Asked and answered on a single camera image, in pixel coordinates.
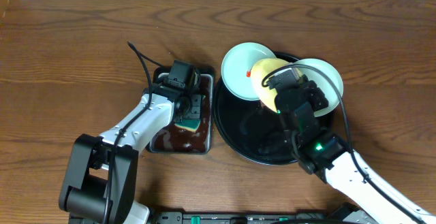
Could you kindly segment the green yellow sponge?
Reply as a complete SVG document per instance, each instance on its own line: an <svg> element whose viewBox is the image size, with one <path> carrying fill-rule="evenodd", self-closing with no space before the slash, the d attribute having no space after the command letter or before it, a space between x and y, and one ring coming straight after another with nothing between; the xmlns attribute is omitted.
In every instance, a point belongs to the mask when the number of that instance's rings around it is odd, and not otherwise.
<svg viewBox="0 0 436 224"><path fill-rule="evenodd" d="M195 133L198 130L200 124L201 124L200 119L186 119L178 123L175 123L174 125L180 129L184 129L186 131Z"/></svg>

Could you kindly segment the light green plate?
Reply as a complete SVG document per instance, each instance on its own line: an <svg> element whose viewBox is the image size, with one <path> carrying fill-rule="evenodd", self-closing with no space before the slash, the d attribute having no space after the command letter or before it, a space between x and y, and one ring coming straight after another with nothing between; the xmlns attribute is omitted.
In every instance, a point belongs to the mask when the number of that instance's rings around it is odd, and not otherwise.
<svg viewBox="0 0 436 224"><path fill-rule="evenodd" d="M322 71L324 75L332 81L338 92L343 95L344 87L342 77L330 63L321 59L301 59L295 62L295 64L308 65ZM328 100L328 107L314 112L314 116L320 117L332 112L340 104L340 101L329 81L312 69L298 67L298 70L308 77L309 80L314 81Z"/></svg>

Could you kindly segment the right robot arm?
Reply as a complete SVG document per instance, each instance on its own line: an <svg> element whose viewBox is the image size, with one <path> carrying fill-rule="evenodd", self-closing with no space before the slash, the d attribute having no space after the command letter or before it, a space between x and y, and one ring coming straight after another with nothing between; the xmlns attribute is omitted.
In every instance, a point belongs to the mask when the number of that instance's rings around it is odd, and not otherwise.
<svg viewBox="0 0 436 224"><path fill-rule="evenodd" d="M345 139L323 128L314 113L329 104L314 81L268 83L277 91L274 99L291 154L308 174L356 202L378 223L434 223L427 212L384 180Z"/></svg>

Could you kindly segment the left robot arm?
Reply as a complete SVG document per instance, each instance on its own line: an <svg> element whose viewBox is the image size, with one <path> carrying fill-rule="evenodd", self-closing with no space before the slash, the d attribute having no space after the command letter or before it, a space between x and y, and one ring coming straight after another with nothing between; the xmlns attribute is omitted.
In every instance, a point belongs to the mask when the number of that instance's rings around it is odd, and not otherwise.
<svg viewBox="0 0 436 224"><path fill-rule="evenodd" d="M201 155L211 147L213 81L192 95L164 84L117 125L74 142L59 196L69 223L147 223L148 207L134 199L138 157L151 153Z"/></svg>

